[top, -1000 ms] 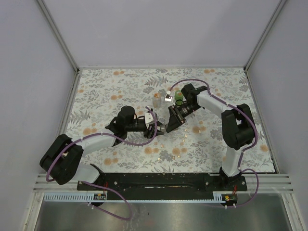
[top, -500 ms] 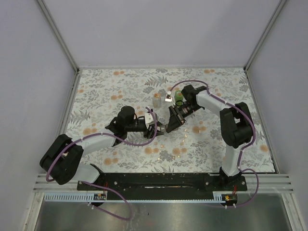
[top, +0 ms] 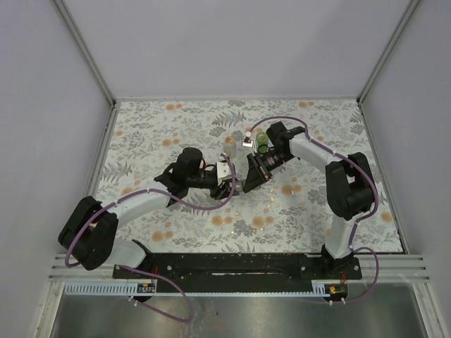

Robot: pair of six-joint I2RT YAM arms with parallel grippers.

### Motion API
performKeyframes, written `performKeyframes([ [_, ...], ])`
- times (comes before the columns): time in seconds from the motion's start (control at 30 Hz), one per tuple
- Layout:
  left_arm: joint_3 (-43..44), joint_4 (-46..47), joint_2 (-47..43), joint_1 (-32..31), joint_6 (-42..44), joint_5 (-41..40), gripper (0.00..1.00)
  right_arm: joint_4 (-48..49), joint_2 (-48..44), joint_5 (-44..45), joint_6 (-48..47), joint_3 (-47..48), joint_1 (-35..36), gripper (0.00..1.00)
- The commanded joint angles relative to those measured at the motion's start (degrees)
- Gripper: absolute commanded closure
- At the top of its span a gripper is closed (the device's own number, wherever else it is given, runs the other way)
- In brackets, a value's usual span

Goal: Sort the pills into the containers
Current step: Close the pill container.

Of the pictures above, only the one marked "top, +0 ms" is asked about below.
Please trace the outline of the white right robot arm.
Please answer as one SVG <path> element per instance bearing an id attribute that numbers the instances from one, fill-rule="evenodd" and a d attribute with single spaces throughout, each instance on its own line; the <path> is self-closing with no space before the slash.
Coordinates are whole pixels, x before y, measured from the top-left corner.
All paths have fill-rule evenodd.
<path id="1" fill-rule="evenodd" d="M 267 183 L 273 172 L 297 158 L 314 166 L 326 178 L 326 197 L 333 212 L 330 234 L 322 248 L 322 273 L 331 279 L 345 272 L 345 258 L 357 250 L 353 239 L 358 224 L 378 209 L 378 192 L 367 157 L 358 152 L 344 156 L 309 136 L 307 124 L 295 118 L 299 127 L 287 129 L 276 116 L 266 134 L 271 146 L 258 146 L 247 156 L 248 172 L 242 184 L 244 193 Z"/>

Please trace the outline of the grey weekly pill organizer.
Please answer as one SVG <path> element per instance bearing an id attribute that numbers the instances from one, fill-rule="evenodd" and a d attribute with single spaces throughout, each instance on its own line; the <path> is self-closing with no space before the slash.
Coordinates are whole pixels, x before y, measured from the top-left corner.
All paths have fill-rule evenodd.
<path id="1" fill-rule="evenodd" d="M 235 191 L 238 193 L 244 193 L 245 180 L 236 180 L 235 181 Z"/>

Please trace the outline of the green bottle cap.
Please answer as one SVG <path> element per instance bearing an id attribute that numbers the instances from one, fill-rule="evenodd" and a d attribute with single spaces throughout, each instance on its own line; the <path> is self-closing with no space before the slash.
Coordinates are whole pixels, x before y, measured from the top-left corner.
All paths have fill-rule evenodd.
<path id="1" fill-rule="evenodd" d="M 267 145 L 269 142 L 268 135 L 265 132 L 258 132 L 255 135 L 255 141 L 258 145 L 265 144 Z"/>

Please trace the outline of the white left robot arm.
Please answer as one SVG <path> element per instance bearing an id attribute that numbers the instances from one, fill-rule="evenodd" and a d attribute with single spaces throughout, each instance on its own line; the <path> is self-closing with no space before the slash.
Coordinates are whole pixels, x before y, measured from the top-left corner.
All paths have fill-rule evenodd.
<path id="1" fill-rule="evenodd" d="M 198 211 L 210 211 L 208 206 L 196 206 L 184 200 L 190 189 L 208 189 L 224 207 L 233 197 L 237 180 L 235 168 L 226 154 L 208 166 L 199 149 L 186 148 L 148 188 L 135 190 L 109 203 L 92 196 L 82 198 L 58 236 L 66 249 L 65 265 L 95 270 L 103 264 L 125 265 L 135 277 L 151 274 L 153 262 L 149 249 L 137 240 L 127 241 L 116 236 L 119 227 L 143 215 L 174 204 Z"/>

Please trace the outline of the green pill bottle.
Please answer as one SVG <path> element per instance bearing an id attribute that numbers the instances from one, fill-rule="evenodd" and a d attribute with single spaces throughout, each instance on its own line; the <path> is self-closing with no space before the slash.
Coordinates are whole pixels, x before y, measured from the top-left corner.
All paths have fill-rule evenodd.
<path id="1" fill-rule="evenodd" d="M 255 141 L 255 152 L 259 155 L 264 155 L 268 151 L 268 142 Z"/>

